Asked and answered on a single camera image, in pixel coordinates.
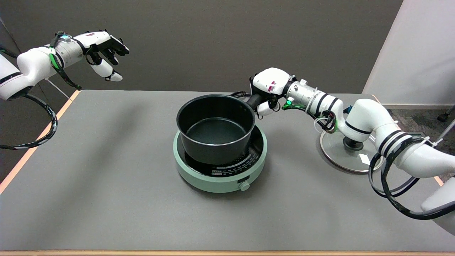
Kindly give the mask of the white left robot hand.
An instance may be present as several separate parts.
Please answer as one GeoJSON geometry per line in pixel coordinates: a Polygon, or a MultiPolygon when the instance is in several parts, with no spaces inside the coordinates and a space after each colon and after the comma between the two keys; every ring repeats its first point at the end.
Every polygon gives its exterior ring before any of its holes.
{"type": "Polygon", "coordinates": [[[106,30],[99,30],[80,34],[73,37],[73,40],[79,44],[86,61],[96,74],[105,81],[122,81],[122,75],[113,68],[119,64],[117,55],[130,53],[122,39],[117,39],[106,30]]]}

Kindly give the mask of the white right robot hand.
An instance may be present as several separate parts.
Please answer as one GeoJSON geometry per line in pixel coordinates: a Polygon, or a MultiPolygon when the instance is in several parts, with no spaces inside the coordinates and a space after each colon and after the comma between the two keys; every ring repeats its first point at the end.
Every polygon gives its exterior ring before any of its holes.
{"type": "Polygon", "coordinates": [[[258,118],[278,112],[281,108],[279,99],[286,96],[292,83],[297,79],[294,75],[278,69],[268,68],[249,78],[251,95],[258,95],[260,101],[255,107],[258,118]]]}

